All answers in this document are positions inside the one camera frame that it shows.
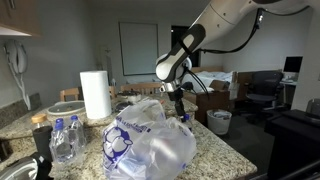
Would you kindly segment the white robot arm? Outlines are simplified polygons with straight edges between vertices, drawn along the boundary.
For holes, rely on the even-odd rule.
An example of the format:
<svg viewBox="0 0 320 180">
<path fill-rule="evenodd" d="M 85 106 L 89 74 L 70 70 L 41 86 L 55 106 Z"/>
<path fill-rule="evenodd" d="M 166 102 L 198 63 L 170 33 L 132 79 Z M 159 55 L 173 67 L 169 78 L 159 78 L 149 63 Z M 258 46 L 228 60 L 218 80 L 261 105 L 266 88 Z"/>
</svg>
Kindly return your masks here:
<svg viewBox="0 0 320 180">
<path fill-rule="evenodd" d="M 319 0 L 211 0 L 181 40 L 156 61 L 156 75 L 162 90 L 175 102 L 178 117 L 185 122 L 181 78 L 188 71 L 183 63 L 189 55 L 228 33 L 253 10 L 284 16 L 308 7 L 318 12 Z"/>
</svg>

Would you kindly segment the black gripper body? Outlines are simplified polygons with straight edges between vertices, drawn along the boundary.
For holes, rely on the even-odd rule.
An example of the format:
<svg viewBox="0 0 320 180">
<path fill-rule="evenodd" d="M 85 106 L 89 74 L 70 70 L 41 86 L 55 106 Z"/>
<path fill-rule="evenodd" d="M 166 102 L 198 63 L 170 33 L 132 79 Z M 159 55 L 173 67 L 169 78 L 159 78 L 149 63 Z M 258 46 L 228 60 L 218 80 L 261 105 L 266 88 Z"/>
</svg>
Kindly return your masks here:
<svg viewBox="0 0 320 180">
<path fill-rule="evenodd" d="M 163 83 L 160 86 L 160 91 L 167 93 L 170 100 L 179 100 L 183 97 L 184 90 L 192 90 L 193 84 L 191 82 L 185 82 L 182 85 L 178 85 L 174 82 Z"/>
</svg>

